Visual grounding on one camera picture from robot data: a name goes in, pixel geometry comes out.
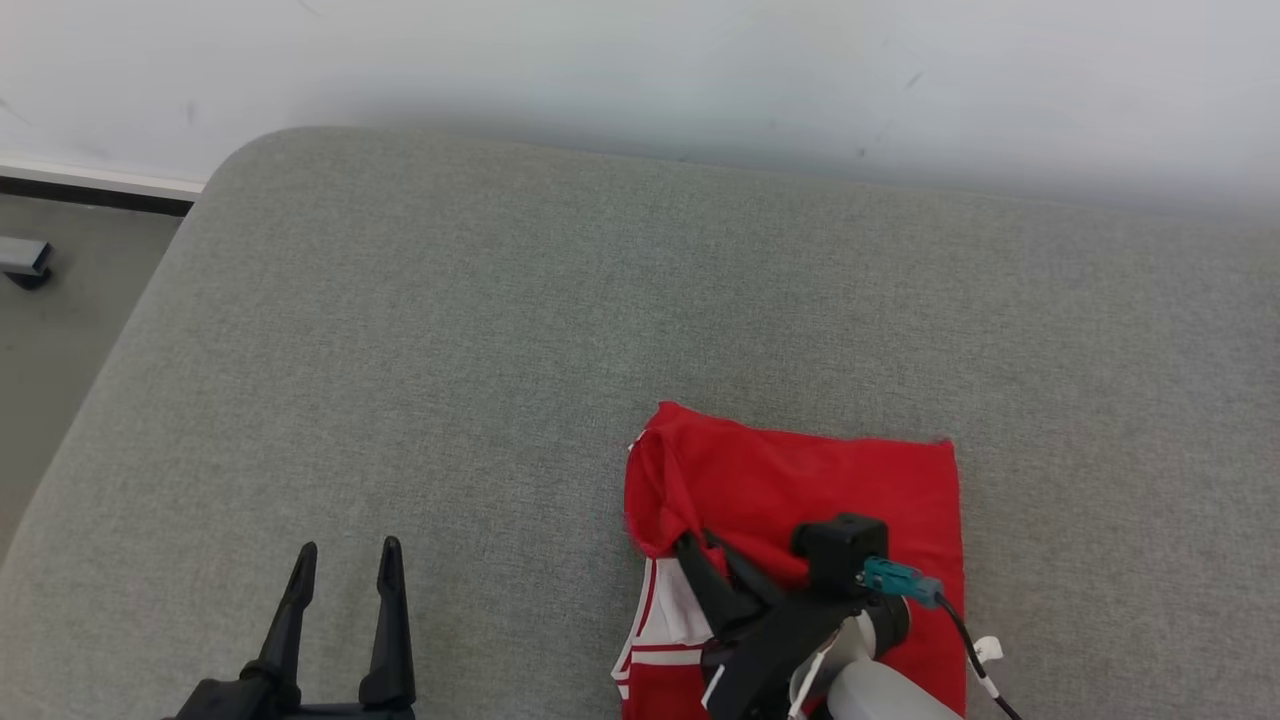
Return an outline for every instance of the folded red shirt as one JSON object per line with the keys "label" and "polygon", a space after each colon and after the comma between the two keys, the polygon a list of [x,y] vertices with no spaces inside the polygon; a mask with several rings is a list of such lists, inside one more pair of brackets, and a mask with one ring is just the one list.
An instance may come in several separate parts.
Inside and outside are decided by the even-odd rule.
{"label": "folded red shirt", "polygon": [[[840,512],[878,518],[890,528],[890,559],[940,578],[947,600],[964,612],[960,483],[950,442],[841,441],[758,430],[663,402],[632,446],[625,493],[627,528],[650,559],[671,557],[676,538],[686,530],[701,537],[707,528],[787,588],[803,585],[806,573],[806,562],[791,553],[796,525]],[[723,568],[722,557],[712,560]],[[678,566],[675,575],[659,587],[680,591]],[[659,591],[655,601],[648,589],[654,584],[645,583],[649,597],[641,597],[636,626],[614,673],[620,689],[630,685],[622,691],[623,716],[648,720],[660,711],[705,717],[700,678],[692,675],[696,667],[676,670],[672,657],[678,653],[653,656],[662,659],[654,665],[664,670],[641,667],[643,653],[627,655],[632,641],[643,642],[641,626],[653,625],[649,606],[677,605],[667,591]],[[671,597],[690,596],[680,591]],[[692,648],[705,637],[685,635],[675,638],[691,648],[684,657],[696,657]],[[941,610],[913,605],[906,642],[883,661],[964,715],[964,648]],[[666,680],[646,687],[639,679],[649,673]],[[659,694],[662,702],[649,702]]]}

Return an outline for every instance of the gray table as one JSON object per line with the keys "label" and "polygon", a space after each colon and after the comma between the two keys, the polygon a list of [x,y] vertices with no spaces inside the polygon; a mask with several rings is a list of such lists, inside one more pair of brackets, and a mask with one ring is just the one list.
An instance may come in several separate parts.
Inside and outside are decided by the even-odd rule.
{"label": "gray table", "polygon": [[[959,445],[972,624],[1028,719],[1280,707],[1276,233],[433,136],[210,182],[0,571],[0,707],[157,717],[320,546],[301,683],[404,543],[420,717],[611,717],[627,443],[672,398]],[[974,689],[972,716],[993,717]]]}

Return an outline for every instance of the gray floor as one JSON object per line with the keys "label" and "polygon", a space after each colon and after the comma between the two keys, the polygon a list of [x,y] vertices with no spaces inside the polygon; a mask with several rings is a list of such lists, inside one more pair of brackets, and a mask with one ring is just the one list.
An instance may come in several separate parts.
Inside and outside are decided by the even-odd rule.
{"label": "gray floor", "polygon": [[180,223],[0,195],[0,236],[54,246],[44,288],[0,277],[0,557]]}

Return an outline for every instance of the teal connector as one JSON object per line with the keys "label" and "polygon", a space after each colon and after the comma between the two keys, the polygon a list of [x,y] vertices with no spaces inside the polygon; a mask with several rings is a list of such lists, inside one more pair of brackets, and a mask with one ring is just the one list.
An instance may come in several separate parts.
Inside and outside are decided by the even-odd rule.
{"label": "teal connector", "polygon": [[883,557],[867,559],[863,584],[884,594],[909,597],[931,610],[938,606],[937,596],[942,592],[942,580]]}

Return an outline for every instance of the black cable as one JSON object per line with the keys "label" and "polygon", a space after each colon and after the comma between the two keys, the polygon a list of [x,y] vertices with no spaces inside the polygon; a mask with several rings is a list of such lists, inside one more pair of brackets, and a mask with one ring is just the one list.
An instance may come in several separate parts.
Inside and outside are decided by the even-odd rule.
{"label": "black cable", "polygon": [[[978,651],[973,647],[973,638],[969,637],[969,628],[966,628],[964,620],[960,619],[960,614],[956,612],[956,609],[947,602],[947,598],[942,593],[934,594],[933,600],[942,606],[942,610],[947,611],[947,615],[951,616],[951,621],[955,623],[956,630],[960,632],[960,639],[964,641],[964,650],[969,653],[969,664],[973,665],[973,671],[978,674],[979,679],[986,679],[987,671],[982,667],[982,660],[978,659]],[[1012,720],[1023,720],[1021,715],[1010,707],[1009,702],[1004,697],[997,694],[993,700],[996,701],[996,705],[1005,711],[1005,715]]]}

